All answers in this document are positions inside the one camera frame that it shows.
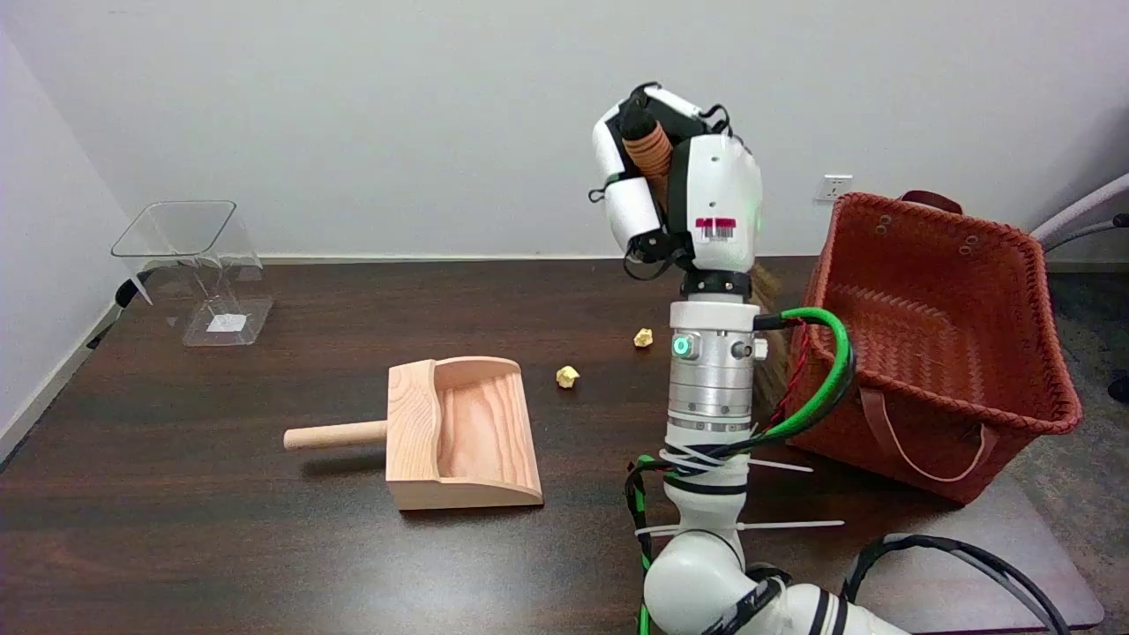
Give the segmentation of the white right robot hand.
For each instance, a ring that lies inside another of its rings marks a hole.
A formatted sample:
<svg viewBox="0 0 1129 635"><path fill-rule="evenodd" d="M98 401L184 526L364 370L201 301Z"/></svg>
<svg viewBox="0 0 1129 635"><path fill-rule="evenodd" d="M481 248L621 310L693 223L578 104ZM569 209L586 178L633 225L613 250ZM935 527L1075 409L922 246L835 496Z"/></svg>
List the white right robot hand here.
<svg viewBox="0 0 1129 635"><path fill-rule="evenodd" d="M763 183L727 108L702 108L660 82L637 85L590 134L610 233L633 279L682 271L681 295L751 301Z"/></svg>

